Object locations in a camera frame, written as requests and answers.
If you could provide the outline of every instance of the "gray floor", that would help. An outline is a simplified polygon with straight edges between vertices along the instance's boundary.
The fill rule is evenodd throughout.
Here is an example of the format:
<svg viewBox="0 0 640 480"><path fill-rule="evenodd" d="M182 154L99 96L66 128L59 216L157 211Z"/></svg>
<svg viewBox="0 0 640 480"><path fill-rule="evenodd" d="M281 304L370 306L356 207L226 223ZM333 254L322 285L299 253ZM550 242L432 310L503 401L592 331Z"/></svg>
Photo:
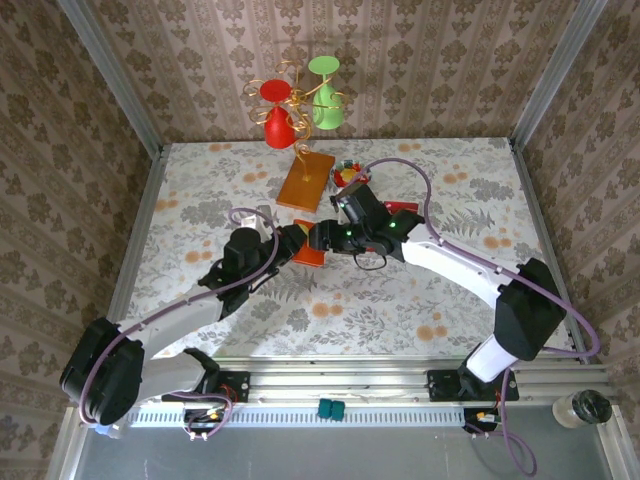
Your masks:
<svg viewBox="0 0 640 480"><path fill-rule="evenodd" d="M566 430L550 409L512 408L539 479L611 478L592 427ZM227 428L208 442L179 429L133 429L121 440L90 432L78 479L412 480L524 478L501 439L453 428Z"/></svg>

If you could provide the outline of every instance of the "wooden block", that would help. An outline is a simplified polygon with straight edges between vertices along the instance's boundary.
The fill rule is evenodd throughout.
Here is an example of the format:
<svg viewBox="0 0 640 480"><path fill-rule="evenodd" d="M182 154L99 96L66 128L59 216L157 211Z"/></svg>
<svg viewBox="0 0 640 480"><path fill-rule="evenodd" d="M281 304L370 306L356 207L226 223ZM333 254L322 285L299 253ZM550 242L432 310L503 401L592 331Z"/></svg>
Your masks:
<svg viewBox="0 0 640 480"><path fill-rule="evenodd" d="M295 225L300 225L307 234L307 241L304 246L293 256L295 263L302 265L308 265L309 267L322 267L324 265L324 254L320 250L314 250L309 246L309 230L315 225L313 222L307 222L306 220L300 220L296 218L293 220Z"/></svg>
<svg viewBox="0 0 640 480"><path fill-rule="evenodd" d="M304 166L296 157L276 199L278 205L315 213L329 179L335 157L310 152L304 155L309 180L304 180Z"/></svg>

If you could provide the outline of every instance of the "black bottle cap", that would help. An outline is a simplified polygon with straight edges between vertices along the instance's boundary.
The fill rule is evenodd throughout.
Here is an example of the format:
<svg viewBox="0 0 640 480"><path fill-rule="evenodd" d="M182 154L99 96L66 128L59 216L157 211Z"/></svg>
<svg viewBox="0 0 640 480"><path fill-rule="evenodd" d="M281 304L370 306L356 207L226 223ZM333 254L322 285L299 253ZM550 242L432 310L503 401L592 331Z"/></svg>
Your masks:
<svg viewBox="0 0 640 480"><path fill-rule="evenodd" d="M571 405L580 420L590 424L608 422L613 413L611 402L595 390L578 392Z"/></svg>

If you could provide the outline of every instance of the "bottle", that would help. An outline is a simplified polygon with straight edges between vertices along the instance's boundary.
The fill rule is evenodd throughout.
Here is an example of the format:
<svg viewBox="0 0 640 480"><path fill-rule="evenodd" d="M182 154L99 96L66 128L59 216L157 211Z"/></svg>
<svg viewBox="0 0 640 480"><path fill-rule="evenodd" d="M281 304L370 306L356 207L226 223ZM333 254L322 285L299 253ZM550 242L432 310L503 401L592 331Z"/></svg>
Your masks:
<svg viewBox="0 0 640 480"><path fill-rule="evenodd" d="M595 390L581 390L559 398L553 404L553 416L565 428L605 423L611 414L611 403Z"/></svg>

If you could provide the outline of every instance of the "orange wooden base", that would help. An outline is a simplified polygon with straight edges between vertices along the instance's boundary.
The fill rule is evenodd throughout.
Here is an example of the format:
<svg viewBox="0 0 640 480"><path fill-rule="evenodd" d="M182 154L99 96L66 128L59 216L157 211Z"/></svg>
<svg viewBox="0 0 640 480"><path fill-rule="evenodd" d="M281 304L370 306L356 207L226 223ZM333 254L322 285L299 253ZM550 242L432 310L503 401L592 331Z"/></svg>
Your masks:
<svg viewBox="0 0 640 480"><path fill-rule="evenodd" d="M280 189L276 199L278 205L297 208L305 212L315 213L322 197L322 192L329 179L329 172L335 157L310 152L303 155L309 179L304 179L304 166L296 157L289 170L289 175Z"/></svg>

